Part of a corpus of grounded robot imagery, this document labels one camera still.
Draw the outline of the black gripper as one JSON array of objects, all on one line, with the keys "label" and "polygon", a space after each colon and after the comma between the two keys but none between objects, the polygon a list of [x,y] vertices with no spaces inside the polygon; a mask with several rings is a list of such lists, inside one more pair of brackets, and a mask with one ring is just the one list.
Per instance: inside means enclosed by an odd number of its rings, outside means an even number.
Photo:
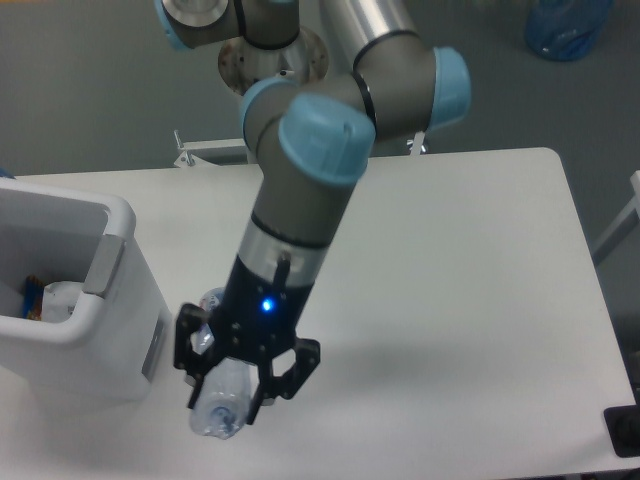
[{"label": "black gripper", "polygon": [[[321,362],[317,340],[300,338],[296,329],[309,285],[291,286],[292,260],[285,255],[276,260],[275,272],[266,279],[237,259],[215,312],[184,303],[177,315],[173,366],[193,380],[187,403],[193,409],[202,392],[206,375],[225,357],[256,366],[258,384],[251,399],[246,424],[253,425],[261,407],[277,398],[291,400]],[[209,327],[214,344],[202,354],[194,351],[191,335]],[[291,350],[295,359],[282,375],[273,373],[276,357]]]}]

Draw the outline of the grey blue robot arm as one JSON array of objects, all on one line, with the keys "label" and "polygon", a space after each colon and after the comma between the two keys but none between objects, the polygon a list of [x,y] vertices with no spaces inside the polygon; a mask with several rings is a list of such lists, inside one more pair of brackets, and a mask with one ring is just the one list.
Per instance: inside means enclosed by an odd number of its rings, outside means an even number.
[{"label": "grey blue robot arm", "polygon": [[259,70],[240,125],[263,173],[219,304],[181,307],[174,365],[192,429],[222,435],[290,399],[320,362],[296,327],[373,145],[455,123],[471,104],[459,52],[428,48],[400,1],[325,1],[350,73],[317,83]]}]

